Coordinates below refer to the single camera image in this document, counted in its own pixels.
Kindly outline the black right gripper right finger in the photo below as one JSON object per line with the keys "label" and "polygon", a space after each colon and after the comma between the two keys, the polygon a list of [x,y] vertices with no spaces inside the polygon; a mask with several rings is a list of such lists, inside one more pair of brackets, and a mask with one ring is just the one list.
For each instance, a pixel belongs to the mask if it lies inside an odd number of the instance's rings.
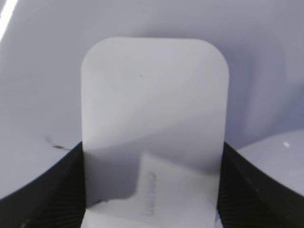
{"label": "black right gripper right finger", "polygon": [[217,210],[224,228],[302,228],[304,198],[224,143]]}

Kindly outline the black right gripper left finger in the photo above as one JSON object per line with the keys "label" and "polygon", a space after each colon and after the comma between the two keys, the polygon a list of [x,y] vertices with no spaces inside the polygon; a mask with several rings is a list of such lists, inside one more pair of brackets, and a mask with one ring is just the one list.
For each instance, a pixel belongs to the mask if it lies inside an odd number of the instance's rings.
{"label": "black right gripper left finger", "polygon": [[45,173],[0,201],[2,228],[79,228],[86,210],[80,142]]}

